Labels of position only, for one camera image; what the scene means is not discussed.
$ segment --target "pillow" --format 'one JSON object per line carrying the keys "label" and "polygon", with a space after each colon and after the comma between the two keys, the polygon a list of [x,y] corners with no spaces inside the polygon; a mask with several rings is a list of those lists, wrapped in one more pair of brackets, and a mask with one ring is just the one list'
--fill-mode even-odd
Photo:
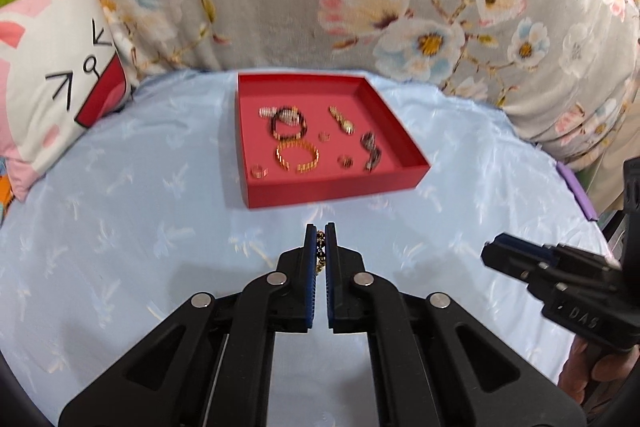
{"label": "pillow", "polygon": [[14,192],[11,189],[9,176],[6,175],[4,158],[0,158],[0,225],[4,221],[6,210],[14,200]]}
{"label": "pillow", "polygon": [[15,197],[130,96],[99,0],[0,9],[0,156]]}

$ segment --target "bed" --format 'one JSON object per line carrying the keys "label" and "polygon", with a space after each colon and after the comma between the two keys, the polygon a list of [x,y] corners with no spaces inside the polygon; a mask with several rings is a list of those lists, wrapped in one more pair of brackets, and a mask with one ring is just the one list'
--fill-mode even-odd
{"label": "bed", "polygon": [[[401,291],[444,291],[555,380],[571,334],[524,285],[483,267],[509,232],[607,245],[545,152],[505,114],[436,87],[365,75],[432,164],[415,190],[248,210],[236,155],[237,74],[145,81],[14,202],[0,230],[0,351],[55,425],[78,392],[198,291],[240,291],[333,221],[341,245]],[[366,337],[326,328],[324,274],[308,335],[278,335],[269,426],[376,423]]]}

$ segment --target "gold bracelet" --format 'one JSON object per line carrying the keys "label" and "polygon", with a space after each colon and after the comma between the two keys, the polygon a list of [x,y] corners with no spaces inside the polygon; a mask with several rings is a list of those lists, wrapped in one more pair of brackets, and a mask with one ring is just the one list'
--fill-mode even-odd
{"label": "gold bracelet", "polygon": [[278,160],[278,163],[283,169],[288,171],[290,169],[290,165],[289,162],[282,157],[280,150],[288,149],[290,147],[300,147],[306,151],[309,151],[313,156],[313,160],[311,160],[309,163],[301,163],[300,165],[296,166],[296,171],[299,174],[312,171],[318,166],[318,158],[320,157],[320,153],[312,143],[306,140],[284,140],[281,141],[276,147],[276,160]]}

